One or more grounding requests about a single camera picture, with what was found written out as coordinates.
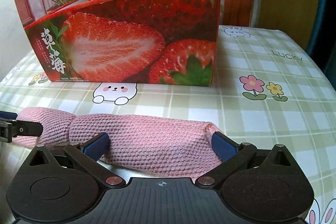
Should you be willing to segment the pink knitted towel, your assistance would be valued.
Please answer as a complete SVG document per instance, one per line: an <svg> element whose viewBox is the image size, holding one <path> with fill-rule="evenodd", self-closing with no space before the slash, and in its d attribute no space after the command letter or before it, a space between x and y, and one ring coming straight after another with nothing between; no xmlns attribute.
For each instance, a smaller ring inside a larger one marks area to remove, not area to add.
<svg viewBox="0 0 336 224"><path fill-rule="evenodd" d="M26 147L82 144L104 132L110 144L101 161L127 169L195 180L222 163L211 144L219 129L211 122L141 115L76 116L44 107L25 108L17 119L43 126L40 137L14 139Z"/></svg>

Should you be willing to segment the green checked tablecloth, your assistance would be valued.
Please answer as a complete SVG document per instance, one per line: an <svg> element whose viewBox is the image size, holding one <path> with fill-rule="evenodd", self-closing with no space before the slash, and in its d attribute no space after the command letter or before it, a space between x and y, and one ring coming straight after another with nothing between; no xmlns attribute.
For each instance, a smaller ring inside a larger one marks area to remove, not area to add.
<svg viewBox="0 0 336 224"><path fill-rule="evenodd" d="M1 82L1 110L48 107L77 115L135 114L216 124L236 142L287 146L314 189L307 221L335 223L335 89L278 30L224 26L209 87L138 84L118 106L94 98L96 83L52 83L34 53Z"/></svg>

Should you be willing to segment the red strawberry cardboard box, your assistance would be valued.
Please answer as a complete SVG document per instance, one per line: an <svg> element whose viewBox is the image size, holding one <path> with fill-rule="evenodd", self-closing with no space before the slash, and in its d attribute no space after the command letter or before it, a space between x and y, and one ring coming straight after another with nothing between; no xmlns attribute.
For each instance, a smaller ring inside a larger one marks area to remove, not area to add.
<svg viewBox="0 0 336 224"><path fill-rule="evenodd" d="M74 0L25 29L51 81L209 86L221 0Z"/></svg>

